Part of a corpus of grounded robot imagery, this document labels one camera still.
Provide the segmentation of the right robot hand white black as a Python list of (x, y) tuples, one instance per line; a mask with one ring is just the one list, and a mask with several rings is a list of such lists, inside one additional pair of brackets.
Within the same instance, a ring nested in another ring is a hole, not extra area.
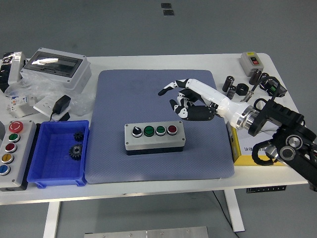
[(158, 95), (162, 96), (174, 88), (182, 88), (177, 100), (170, 100), (172, 109), (183, 120), (208, 121), (214, 116), (224, 118), (237, 129), (243, 127), (253, 108), (245, 102), (233, 102), (214, 88), (196, 80), (181, 79), (169, 83)]

